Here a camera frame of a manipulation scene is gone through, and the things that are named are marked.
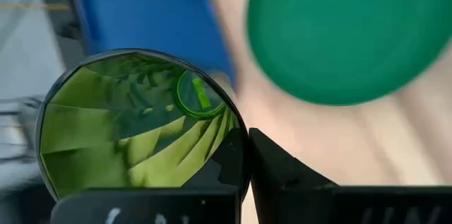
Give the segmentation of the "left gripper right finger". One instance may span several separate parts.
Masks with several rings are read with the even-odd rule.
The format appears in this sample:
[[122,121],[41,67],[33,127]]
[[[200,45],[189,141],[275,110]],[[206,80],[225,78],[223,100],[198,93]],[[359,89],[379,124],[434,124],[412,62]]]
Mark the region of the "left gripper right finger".
[[256,128],[251,186],[260,224],[452,224],[452,186],[345,186]]

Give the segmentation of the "blue plastic tray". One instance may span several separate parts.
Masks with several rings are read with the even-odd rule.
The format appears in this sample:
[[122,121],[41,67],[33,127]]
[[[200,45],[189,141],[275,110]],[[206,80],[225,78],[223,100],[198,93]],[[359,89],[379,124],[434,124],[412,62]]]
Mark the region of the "blue plastic tray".
[[76,0],[76,10],[89,54],[150,49],[237,81],[210,0]]

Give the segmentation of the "green plastic plate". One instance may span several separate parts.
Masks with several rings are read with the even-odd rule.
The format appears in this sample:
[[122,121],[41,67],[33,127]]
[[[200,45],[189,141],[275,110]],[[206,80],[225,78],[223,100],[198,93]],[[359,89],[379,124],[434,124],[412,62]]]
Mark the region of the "green plastic plate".
[[249,0],[256,63],[320,105],[356,105],[418,77],[452,38],[452,0]]

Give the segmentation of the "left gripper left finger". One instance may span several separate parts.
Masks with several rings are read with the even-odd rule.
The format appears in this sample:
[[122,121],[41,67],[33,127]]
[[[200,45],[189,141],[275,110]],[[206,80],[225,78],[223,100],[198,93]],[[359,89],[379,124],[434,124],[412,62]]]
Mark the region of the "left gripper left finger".
[[182,187],[89,189],[59,201],[50,224],[240,224],[247,135],[227,133]]

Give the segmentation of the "green vegetable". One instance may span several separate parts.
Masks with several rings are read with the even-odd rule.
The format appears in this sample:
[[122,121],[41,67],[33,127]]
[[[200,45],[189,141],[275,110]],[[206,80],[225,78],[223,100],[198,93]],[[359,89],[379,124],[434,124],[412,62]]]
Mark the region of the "green vegetable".
[[46,95],[35,147],[61,200],[86,189],[180,188],[237,140],[244,121],[210,76],[164,52],[114,49],[63,74]]

